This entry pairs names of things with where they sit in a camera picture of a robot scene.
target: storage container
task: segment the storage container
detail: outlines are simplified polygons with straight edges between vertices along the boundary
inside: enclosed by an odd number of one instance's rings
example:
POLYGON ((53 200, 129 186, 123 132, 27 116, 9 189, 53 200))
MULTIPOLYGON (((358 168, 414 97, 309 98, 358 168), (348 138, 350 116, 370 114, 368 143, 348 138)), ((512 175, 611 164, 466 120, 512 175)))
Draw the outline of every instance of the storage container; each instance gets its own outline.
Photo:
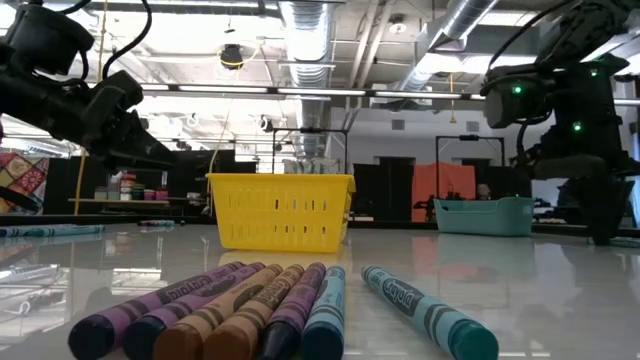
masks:
POLYGON ((446 233, 529 236, 533 199, 509 197, 496 201, 435 200, 438 230, 446 233))
POLYGON ((347 232, 351 175, 207 174, 222 246, 335 253, 347 232))

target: colorful fabric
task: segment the colorful fabric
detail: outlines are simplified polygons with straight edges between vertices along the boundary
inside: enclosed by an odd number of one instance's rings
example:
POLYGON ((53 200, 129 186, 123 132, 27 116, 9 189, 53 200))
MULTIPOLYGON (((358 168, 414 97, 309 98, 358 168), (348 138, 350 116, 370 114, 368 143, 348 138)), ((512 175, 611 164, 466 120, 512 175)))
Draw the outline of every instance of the colorful fabric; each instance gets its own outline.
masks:
POLYGON ((66 235, 84 235, 104 232, 104 225, 88 225, 88 226, 32 226, 32 227, 6 227, 0 228, 1 237, 14 236, 66 236, 66 235))
POLYGON ((39 205, 38 211, 30 211, 0 198, 0 213, 42 214, 48 171, 49 158, 0 154, 0 186, 23 194, 39 205))

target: glossy table surface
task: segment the glossy table surface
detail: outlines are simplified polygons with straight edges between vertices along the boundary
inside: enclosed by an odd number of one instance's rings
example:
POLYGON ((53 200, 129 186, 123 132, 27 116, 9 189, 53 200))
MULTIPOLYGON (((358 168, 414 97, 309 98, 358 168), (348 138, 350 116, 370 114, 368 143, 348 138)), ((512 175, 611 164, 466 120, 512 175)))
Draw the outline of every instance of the glossy table surface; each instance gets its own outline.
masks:
POLYGON ((360 268, 371 263, 483 323, 501 359, 638 359, 639 255, 579 238, 420 230, 350 230, 335 255, 228 251, 214 226, 200 225, 2 239, 0 359, 72 359, 67 335, 82 317, 236 260, 343 265, 344 359, 450 359, 363 283, 360 268))

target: yellow basket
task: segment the yellow basket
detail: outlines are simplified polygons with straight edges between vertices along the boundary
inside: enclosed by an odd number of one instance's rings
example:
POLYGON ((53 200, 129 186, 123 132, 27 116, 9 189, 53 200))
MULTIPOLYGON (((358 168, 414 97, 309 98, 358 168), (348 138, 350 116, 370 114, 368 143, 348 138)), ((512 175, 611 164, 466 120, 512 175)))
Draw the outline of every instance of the yellow basket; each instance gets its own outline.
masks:
POLYGON ((207 174, 222 246, 335 253, 347 233, 351 175, 207 174))

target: ceiling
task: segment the ceiling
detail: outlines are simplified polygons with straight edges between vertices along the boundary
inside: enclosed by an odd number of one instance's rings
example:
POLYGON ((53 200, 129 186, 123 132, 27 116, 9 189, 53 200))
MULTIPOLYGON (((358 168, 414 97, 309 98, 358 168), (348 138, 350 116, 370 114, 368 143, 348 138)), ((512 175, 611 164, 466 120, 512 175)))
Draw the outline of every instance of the ceiling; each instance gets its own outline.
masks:
MULTIPOLYGON (((517 28, 523 25, 537 11, 554 3, 552 0, 502 0, 481 22, 485 26, 517 28)), ((65 8, 69 0, 52 0, 46 6, 65 8)), ((89 54, 90 75, 88 81, 95 82, 98 77, 98 63, 104 62, 112 50, 120 49, 138 35, 146 21, 146 14, 136 0, 109 1, 113 8, 106 15, 106 33, 104 47, 100 50, 103 2, 94 1, 83 11, 71 17, 80 22, 96 38, 93 50, 89 54)), ((289 68, 278 63, 286 60, 286 29, 280 19, 275 17, 250 17, 212 14, 213 3, 216 6, 223 1, 163 1, 150 0, 152 7, 158 9, 153 15, 153 26, 141 45, 120 58, 112 67, 113 71, 127 70, 143 83, 197 83, 216 85, 274 85, 290 86, 289 68), (242 54, 251 58, 240 71, 224 68, 218 57, 225 44, 237 43, 242 54)), ((393 14, 404 17, 406 30, 394 34, 384 31, 376 52, 376 61, 368 74, 366 85, 389 84, 403 78, 415 61, 414 42, 423 25, 442 16, 447 0, 396 0, 393 14)), ((15 5, 0 5, 0 29, 6 31, 13 21, 15 5)), ((332 36, 332 62, 335 67, 331 73, 330 86, 346 86, 356 56, 358 29, 366 16, 369 0, 348 0, 337 7, 334 14, 332 36)), ((486 57, 496 49, 486 49, 486 57)), ((433 76, 427 86, 434 91, 477 92, 483 76, 482 63, 487 59, 481 54, 456 55, 460 71, 442 73, 433 76)), ((71 76, 78 76, 81 67, 79 61, 74 64, 71 76)), ((150 131, 159 137, 192 137, 217 139, 223 129, 225 138, 270 139, 257 125, 257 119, 265 116, 279 126, 295 127, 296 100, 248 100, 227 98, 184 98, 150 97, 137 106, 140 114, 150 120, 150 131)), ((388 118, 387 114, 378 114, 376 118, 388 118)), ((424 118, 423 115, 410 116, 411 119, 424 118)), ((366 122, 367 116, 361 115, 358 122, 366 122)), ((15 121, 3 118, 7 133, 25 132, 15 121)), ((214 143, 210 140, 205 146, 214 143)))

